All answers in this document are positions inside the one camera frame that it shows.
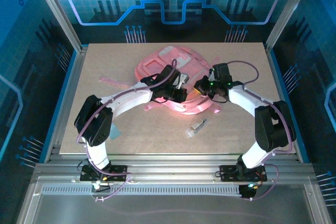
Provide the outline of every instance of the wooden table surface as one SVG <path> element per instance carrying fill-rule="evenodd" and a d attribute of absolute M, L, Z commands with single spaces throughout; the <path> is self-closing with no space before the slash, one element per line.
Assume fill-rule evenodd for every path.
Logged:
<path fill-rule="evenodd" d="M 123 90 L 122 87 L 100 82 L 101 77 L 136 83 L 134 69 L 149 54 L 169 45 L 183 45 L 199 52 L 211 63 L 245 60 L 254 64 L 259 79 L 250 89 L 274 101 L 279 100 L 275 82 L 262 43 L 177 43 L 177 44 L 90 44 L 80 74 L 75 98 L 65 129 L 60 152 L 84 153 L 75 140 L 78 135 L 74 121 L 85 99 L 95 94 L 105 97 Z M 254 69 L 241 63 L 229 66 L 233 80 L 245 82 L 256 76 Z M 187 138 L 185 130 L 198 119 L 206 125 L 195 136 Z M 182 115 L 166 106 L 144 111 L 143 105 L 126 111 L 113 121 L 122 133 L 106 141 L 108 154 L 139 153 L 232 153 L 247 151 L 255 141 L 254 118 L 239 106 L 223 104 L 214 114 L 204 111 L 197 115 Z"/>

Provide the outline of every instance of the metal grate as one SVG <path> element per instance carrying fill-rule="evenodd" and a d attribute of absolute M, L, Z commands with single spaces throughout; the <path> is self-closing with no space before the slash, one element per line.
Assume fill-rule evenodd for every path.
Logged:
<path fill-rule="evenodd" d="M 104 194 L 116 191 L 120 185 L 112 185 Z M 47 185 L 43 187 L 43 194 L 78 194 L 85 195 L 92 192 L 91 185 Z M 238 185 L 126 185 L 119 195 L 219 195 L 240 196 Z"/>
<path fill-rule="evenodd" d="M 42 189 L 43 194 L 89 194 L 91 193 L 92 185 L 45 185 Z"/>

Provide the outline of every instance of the pink plastic bag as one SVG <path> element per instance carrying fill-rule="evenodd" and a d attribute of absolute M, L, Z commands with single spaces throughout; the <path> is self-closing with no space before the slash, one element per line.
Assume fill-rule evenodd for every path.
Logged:
<path fill-rule="evenodd" d="M 167 101 L 158 104 L 150 102 L 145 106 L 145 110 L 165 105 L 178 113 L 186 115 L 198 114 L 206 109 L 210 109 L 214 113 L 219 112 L 222 108 L 219 104 L 214 103 L 209 97 L 201 96 L 193 88 L 197 80 L 200 80 L 204 75 L 208 75 L 211 66 L 198 52 L 191 48 L 168 46 L 152 53 L 135 68 L 135 77 L 140 81 L 144 77 L 160 73 L 166 65 L 171 64 L 173 59 L 177 59 L 178 70 L 189 76 L 189 81 L 183 86 L 187 89 L 187 100 L 183 103 Z"/>

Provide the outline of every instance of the black mounting plate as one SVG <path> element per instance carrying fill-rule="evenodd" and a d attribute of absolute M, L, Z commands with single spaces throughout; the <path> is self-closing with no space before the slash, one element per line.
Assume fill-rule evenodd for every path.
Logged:
<path fill-rule="evenodd" d="M 265 173 L 263 175 L 263 181 L 267 181 L 267 175 L 264 166 L 254 168 L 252 172 L 244 175 L 244 179 L 238 178 L 239 173 L 235 165 L 221 165 L 219 166 L 219 172 L 221 175 L 221 182 L 258 182 L 260 181 L 260 177 L 256 173 L 262 174 L 263 172 Z"/>
<path fill-rule="evenodd" d="M 126 173 L 127 166 L 126 165 L 110 165 L 107 169 L 104 169 L 107 173 Z M 110 181 L 126 181 L 127 175 L 122 176 L 107 176 L 105 174 L 99 173 L 96 171 L 91 165 L 83 165 L 82 172 L 80 174 L 79 180 L 82 182 L 95 182 L 97 180 L 101 180 L 104 182 Z"/>

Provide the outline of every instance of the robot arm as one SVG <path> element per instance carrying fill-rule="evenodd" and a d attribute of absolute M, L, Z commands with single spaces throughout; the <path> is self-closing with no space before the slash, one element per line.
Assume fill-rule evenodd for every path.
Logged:
<path fill-rule="evenodd" d="M 267 157 L 274 154 L 276 149 L 288 145 L 286 126 L 290 130 L 291 140 L 296 138 L 286 102 L 268 100 L 245 88 L 243 83 L 233 82 L 226 63 L 214 65 L 209 77 L 204 76 L 197 81 L 194 89 L 202 95 L 208 95 L 211 99 L 218 94 L 242 107 L 255 118 L 256 142 L 239 157 L 237 162 L 237 170 L 242 174 L 247 174 L 253 168 L 263 165 Z M 273 104 L 281 112 L 286 126 L 272 106 L 267 104 Z"/>
<path fill-rule="evenodd" d="M 120 93 L 97 98 L 95 95 L 89 96 L 76 120 L 75 127 L 78 133 L 82 131 L 89 118 L 103 104 L 107 104 L 87 126 L 81 139 L 87 145 L 87 152 L 94 166 L 100 170 L 109 166 L 110 161 L 107 156 L 105 140 L 110 135 L 112 121 L 131 108 L 140 104 L 148 103 L 157 98 L 164 98 L 174 102 L 184 102 L 186 100 L 186 89 L 181 88 L 186 83 L 188 76 L 181 74 L 171 65 L 167 65 L 160 74 L 143 78 L 133 87 Z"/>

